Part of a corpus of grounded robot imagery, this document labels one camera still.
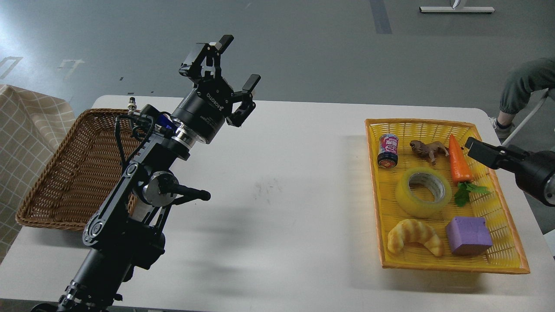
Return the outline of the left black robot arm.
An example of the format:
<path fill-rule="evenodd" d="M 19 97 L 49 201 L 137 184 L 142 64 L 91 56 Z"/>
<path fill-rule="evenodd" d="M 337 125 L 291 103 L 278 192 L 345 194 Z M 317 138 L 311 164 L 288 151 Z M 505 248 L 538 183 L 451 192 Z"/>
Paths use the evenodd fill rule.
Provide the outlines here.
<path fill-rule="evenodd" d="M 210 200 L 208 191 L 181 185 L 170 167 L 176 159 L 188 160 L 197 142 L 210 144 L 224 123 L 241 127 L 256 107 L 252 93 L 260 75 L 252 74 L 239 91 L 222 76 L 221 57 L 233 40 L 226 34 L 194 46 L 179 68 L 193 89 L 174 112 L 150 104 L 137 109 L 131 97 L 127 112 L 116 116 L 121 173 L 83 230 L 90 251 L 58 303 L 32 311 L 107 312 L 123 299 L 118 290 L 134 269 L 148 270 L 164 254 L 171 208 Z"/>

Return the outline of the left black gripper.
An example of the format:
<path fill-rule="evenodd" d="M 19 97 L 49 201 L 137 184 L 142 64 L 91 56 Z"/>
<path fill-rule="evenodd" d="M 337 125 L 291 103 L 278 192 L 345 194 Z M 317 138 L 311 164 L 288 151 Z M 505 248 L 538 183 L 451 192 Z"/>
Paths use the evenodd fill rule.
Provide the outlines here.
<path fill-rule="evenodd" d="M 179 74 L 196 85 L 171 114 L 190 130 L 199 140 L 210 144 L 224 121 L 241 127 L 256 108 L 253 90 L 261 76 L 252 74 L 242 90 L 233 91 L 222 78 L 221 56 L 234 41 L 232 34 L 223 35 L 217 42 L 196 43 L 179 67 Z"/>

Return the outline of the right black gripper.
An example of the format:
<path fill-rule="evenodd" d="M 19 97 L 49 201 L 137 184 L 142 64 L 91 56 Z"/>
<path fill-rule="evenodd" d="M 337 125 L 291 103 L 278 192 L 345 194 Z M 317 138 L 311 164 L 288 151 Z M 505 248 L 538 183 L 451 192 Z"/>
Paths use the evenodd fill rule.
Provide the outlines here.
<path fill-rule="evenodd" d="M 464 146 L 470 158 L 490 169 L 516 170 L 516 184 L 521 190 L 547 207 L 555 205 L 555 152 L 492 146 L 474 137 L 469 137 Z"/>

